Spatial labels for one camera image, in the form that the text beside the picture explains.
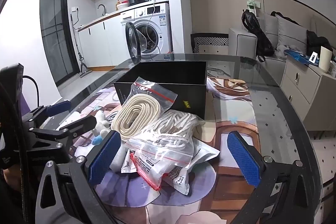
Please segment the person left hand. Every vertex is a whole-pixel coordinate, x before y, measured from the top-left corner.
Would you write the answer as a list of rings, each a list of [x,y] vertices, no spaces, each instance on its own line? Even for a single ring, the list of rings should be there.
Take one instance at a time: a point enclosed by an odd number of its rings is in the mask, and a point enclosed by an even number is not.
[[[3,170],[3,175],[6,183],[14,190],[21,189],[21,168],[18,165],[13,165],[8,169]]]

